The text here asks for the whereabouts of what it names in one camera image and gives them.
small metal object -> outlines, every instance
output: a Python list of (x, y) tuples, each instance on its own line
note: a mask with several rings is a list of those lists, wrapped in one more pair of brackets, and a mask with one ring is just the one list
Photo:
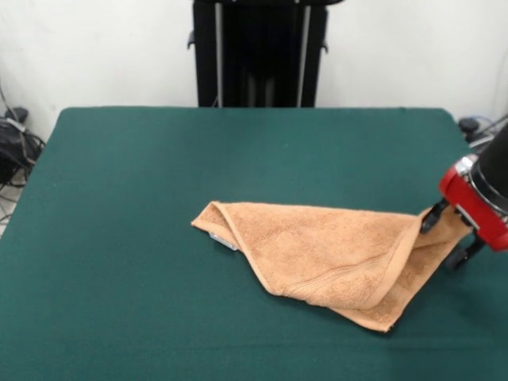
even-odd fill
[(219, 236), (216, 236), (215, 234), (213, 233), (209, 233), (210, 235), (210, 238), (214, 241), (217, 241), (219, 244), (223, 244), (226, 248), (230, 248), (231, 250), (233, 250), (234, 252), (236, 250), (238, 250), (238, 247), (236, 247), (234, 244), (230, 244), (228, 241), (226, 240), (223, 240), (222, 238), (220, 238)]
[(455, 164), (455, 169), (457, 173), (461, 176), (464, 176), (467, 173), (469, 173), (476, 159), (477, 157), (475, 155), (469, 155), (457, 161), (457, 163)]
[(471, 224), (471, 226), (473, 226), (476, 230), (479, 230), (479, 225), (476, 223), (473, 217), (471, 217), (469, 213), (466, 212), (466, 210), (462, 206), (457, 204), (455, 205), (455, 207), (457, 208), (457, 210), (459, 210), (460, 214), (464, 216), (464, 218)]

metal rod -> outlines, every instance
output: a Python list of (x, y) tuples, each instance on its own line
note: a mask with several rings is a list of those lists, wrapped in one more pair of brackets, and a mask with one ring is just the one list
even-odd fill
[(297, 107), (302, 107), (303, 82), (305, 80), (305, 66), (307, 58), (307, 45), (309, 43), (309, 27), (310, 27), (310, 6), (306, 6), (303, 14), (302, 50), (300, 52), (300, 76), (298, 78), (298, 97), (296, 101)]
[(223, 23), (222, 23), (223, 5), (218, 2), (215, 4), (215, 40), (216, 40), (216, 55), (217, 55), (217, 104), (219, 107), (224, 107), (224, 83), (223, 83)]

green table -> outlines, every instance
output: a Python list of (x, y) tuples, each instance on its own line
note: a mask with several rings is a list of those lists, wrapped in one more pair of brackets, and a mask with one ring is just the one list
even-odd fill
[(0, 243), (0, 380), (504, 380), (508, 256), (383, 335), (190, 227), (210, 200), (417, 213), (466, 151), (442, 110), (65, 110)]

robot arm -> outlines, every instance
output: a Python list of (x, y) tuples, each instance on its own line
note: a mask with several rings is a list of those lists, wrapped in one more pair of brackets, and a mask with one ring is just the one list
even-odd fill
[(457, 247), (446, 260), (455, 269), (486, 245), (499, 252), (508, 249), (508, 126), (479, 156), (465, 156), (455, 163), (439, 184), (443, 198), (425, 216), (421, 233), (435, 226), (451, 206), (473, 229), (475, 241)]

folded towel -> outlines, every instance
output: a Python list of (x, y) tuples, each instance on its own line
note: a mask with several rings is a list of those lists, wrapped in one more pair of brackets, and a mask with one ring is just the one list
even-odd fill
[(425, 213), (211, 202), (192, 225), (241, 250), (269, 293), (387, 332), (469, 233), (448, 209), (420, 235)]

